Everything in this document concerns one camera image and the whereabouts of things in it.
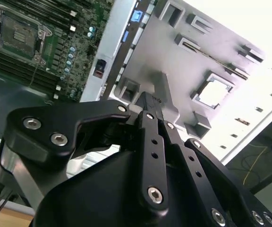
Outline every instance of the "blue latch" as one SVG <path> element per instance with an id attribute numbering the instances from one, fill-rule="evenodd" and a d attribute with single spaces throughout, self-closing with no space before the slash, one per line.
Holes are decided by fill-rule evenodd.
<path id="1" fill-rule="evenodd" d="M 140 10 L 134 10 L 131 21 L 133 22 L 139 22 L 141 17 L 143 15 L 143 12 Z"/>

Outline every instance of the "electronic component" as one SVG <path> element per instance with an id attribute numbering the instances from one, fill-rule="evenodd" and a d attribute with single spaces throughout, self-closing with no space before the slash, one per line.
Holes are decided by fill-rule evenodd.
<path id="1" fill-rule="evenodd" d="M 113 2 L 0 0 L 0 77 L 51 99 L 62 80 L 57 95 L 66 100 L 72 87 L 85 87 Z"/>
<path id="2" fill-rule="evenodd" d="M 192 96 L 192 100 L 207 108 L 216 109 L 234 85 L 220 76 L 211 73 L 208 79 Z"/>
<path id="3" fill-rule="evenodd" d="M 96 67 L 95 67 L 95 70 L 94 70 L 94 76 L 101 79 L 102 76 L 103 76 L 106 64 L 107 64 L 107 62 L 105 60 L 99 59 L 97 61 L 97 64 L 96 64 Z"/>

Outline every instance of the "black connector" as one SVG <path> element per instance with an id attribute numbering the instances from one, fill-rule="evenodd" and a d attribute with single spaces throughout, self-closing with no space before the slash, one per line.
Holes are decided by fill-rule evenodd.
<path id="1" fill-rule="evenodd" d="M 107 62 L 105 60 L 99 59 L 95 66 L 94 76 L 101 79 L 106 68 L 106 65 Z"/>

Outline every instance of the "yellow cable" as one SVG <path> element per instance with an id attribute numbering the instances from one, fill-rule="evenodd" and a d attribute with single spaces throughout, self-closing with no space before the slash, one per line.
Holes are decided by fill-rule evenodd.
<path id="1" fill-rule="evenodd" d="M 255 147 L 255 148 L 266 148 L 266 146 L 257 146 L 249 143 L 249 146 Z"/>
<path id="2" fill-rule="evenodd" d="M 258 155 L 258 157 L 255 159 L 254 163 L 251 165 L 251 167 L 250 167 L 248 173 L 246 174 L 246 176 L 245 176 L 245 178 L 244 178 L 244 180 L 243 180 L 243 185 L 245 185 L 245 181 L 246 181 L 246 179 L 248 178 L 248 176 L 249 176 L 250 172 L 252 171 L 252 169 L 254 168 L 254 166 L 255 166 L 256 162 L 258 161 L 259 157 L 267 150 L 267 147 L 263 147 L 263 146 L 255 146 L 255 145 L 252 145 L 252 144 L 250 144 L 250 146 L 253 146 L 253 147 L 262 147 L 262 148 L 264 148 L 264 149 L 261 151 L 261 153 L 260 153 L 260 154 Z"/>
<path id="3" fill-rule="evenodd" d="M 243 185 L 245 185 L 245 181 L 246 181 L 246 179 L 248 178 L 248 176 L 249 176 L 250 172 L 252 171 L 252 169 L 254 168 L 255 163 L 258 161 L 259 157 L 260 157 L 266 150 L 267 150 L 267 147 L 265 147 L 265 148 L 262 150 L 262 152 L 261 152 L 261 153 L 258 155 L 258 157 L 255 159 L 254 163 L 251 165 L 249 171 L 247 172 L 247 174 L 246 174 L 246 176 L 245 176 L 245 178 L 244 178 L 244 180 L 243 180 Z"/>

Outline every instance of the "capacitor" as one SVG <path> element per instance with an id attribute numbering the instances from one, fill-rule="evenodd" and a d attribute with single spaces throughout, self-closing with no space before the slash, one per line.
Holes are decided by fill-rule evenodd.
<path id="1" fill-rule="evenodd" d="M 92 32 L 88 32 L 88 37 L 92 38 L 93 37 L 93 33 Z"/>
<path id="2" fill-rule="evenodd" d="M 71 47 L 70 47 L 70 51 L 71 51 L 71 52 L 75 52 L 75 51 L 76 51 L 75 47 L 71 46 Z"/>
<path id="3" fill-rule="evenodd" d="M 72 66 L 72 61 L 66 61 L 66 64 L 67 64 L 68 66 Z"/>
<path id="4" fill-rule="evenodd" d="M 89 31 L 90 31 L 90 32 L 95 32 L 95 31 L 96 31 L 96 28 L 95 28 L 94 26 L 91 26 L 91 27 L 89 27 Z"/>

